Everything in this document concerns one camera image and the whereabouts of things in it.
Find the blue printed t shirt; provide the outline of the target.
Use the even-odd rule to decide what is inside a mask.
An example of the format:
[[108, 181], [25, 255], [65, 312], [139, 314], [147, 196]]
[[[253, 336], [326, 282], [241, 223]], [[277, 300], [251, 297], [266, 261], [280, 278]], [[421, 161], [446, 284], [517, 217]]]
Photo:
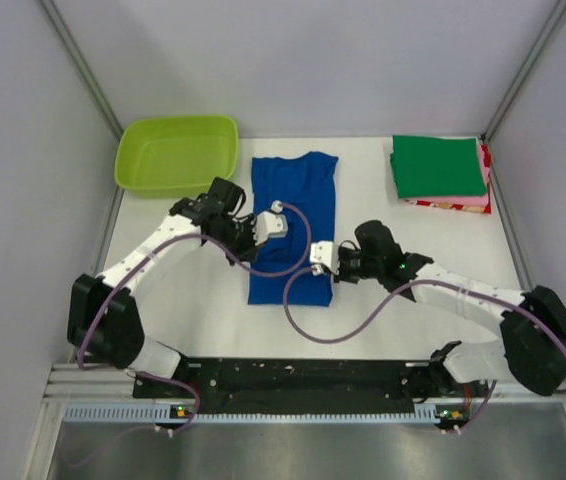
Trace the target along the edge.
[[[336, 188], [334, 175], [338, 157], [308, 152], [295, 159], [254, 157], [251, 182], [254, 213], [261, 213], [274, 201], [299, 209], [307, 218], [312, 242], [333, 241], [335, 237]], [[301, 258], [307, 246], [306, 228], [294, 211], [284, 209], [288, 233], [269, 240], [260, 250], [252, 269], [277, 273], [288, 270]], [[248, 305], [282, 305], [289, 275], [263, 278], [250, 274]], [[333, 293], [326, 276], [305, 274], [289, 290], [291, 305], [328, 307]]]

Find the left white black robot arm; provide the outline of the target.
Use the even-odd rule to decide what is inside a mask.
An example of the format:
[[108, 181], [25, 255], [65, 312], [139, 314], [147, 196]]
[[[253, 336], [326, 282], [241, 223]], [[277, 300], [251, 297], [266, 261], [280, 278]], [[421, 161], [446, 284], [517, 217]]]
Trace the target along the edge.
[[244, 191], [215, 178], [195, 199], [177, 201], [162, 222], [139, 246], [107, 270], [75, 280], [70, 301], [67, 337], [78, 348], [83, 367], [90, 354], [118, 369], [144, 371], [168, 396], [189, 387], [190, 374], [179, 366], [181, 354], [144, 332], [138, 304], [178, 262], [213, 239], [237, 261], [253, 261], [274, 228], [270, 211], [237, 217]]

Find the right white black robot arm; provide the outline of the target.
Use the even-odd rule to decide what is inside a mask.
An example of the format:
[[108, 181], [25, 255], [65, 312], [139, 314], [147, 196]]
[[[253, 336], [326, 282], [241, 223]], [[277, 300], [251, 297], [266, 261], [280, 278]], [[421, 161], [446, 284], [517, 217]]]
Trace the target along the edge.
[[341, 282], [375, 280], [389, 293], [438, 307], [491, 332], [494, 340], [452, 340], [431, 359], [432, 388], [450, 396], [465, 384], [515, 380], [527, 390], [551, 396], [566, 380], [566, 306], [550, 288], [530, 291], [490, 286], [456, 274], [428, 256], [405, 252], [378, 220], [355, 230], [337, 248]]

